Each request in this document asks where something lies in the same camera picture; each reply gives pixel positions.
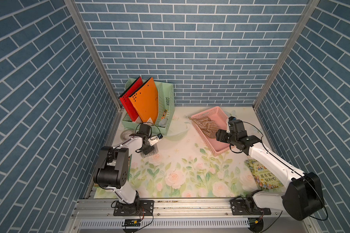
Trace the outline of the grey striped dishcloth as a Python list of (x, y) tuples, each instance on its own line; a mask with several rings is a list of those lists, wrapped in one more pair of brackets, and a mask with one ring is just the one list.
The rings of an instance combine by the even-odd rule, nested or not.
[(146, 158), (152, 155), (156, 155), (158, 153), (158, 148), (156, 145), (152, 146), (150, 149), (141, 152), (142, 158)]

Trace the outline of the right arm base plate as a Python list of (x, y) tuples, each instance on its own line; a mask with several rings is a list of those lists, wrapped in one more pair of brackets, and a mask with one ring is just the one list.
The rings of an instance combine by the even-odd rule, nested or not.
[(230, 207), (234, 216), (265, 216), (271, 215), (269, 208), (258, 208), (252, 201), (243, 199), (232, 199)]

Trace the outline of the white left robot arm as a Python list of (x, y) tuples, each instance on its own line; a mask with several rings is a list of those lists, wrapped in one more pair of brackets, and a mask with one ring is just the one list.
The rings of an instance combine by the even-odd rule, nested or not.
[(104, 146), (99, 152), (93, 172), (93, 182), (101, 189), (112, 190), (119, 203), (137, 207), (139, 193), (128, 182), (131, 160), (134, 155), (149, 155), (162, 136), (153, 136), (148, 124), (140, 124), (138, 132), (116, 146)]

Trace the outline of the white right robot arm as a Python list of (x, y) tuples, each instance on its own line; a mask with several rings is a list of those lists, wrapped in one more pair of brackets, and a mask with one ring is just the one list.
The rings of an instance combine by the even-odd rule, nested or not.
[(229, 117), (227, 129), (218, 130), (216, 139), (229, 146), (235, 146), (260, 162), (283, 184), (284, 191), (272, 193), (257, 191), (250, 195), (251, 203), (257, 208), (277, 209), (287, 212), (301, 221), (325, 207), (320, 178), (313, 172), (305, 173), (269, 150), (258, 137), (247, 134), (244, 121)]

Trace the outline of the brown striped dishcloth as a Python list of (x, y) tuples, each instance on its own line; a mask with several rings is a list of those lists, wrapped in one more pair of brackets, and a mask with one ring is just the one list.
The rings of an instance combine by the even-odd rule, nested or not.
[(219, 126), (212, 121), (209, 117), (202, 118), (189, 118), (195, 125), (201, 130), (201, 132), (209, 137), (216, 138), (217, 132), (220, 129)]

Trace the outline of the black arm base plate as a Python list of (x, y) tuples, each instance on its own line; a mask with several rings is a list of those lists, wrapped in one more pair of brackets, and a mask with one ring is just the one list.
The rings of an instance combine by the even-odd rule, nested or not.
[(154, 200), (140, 200), (138, 203), (113, 205), (114, 216), (151, 216), (154, 210)]

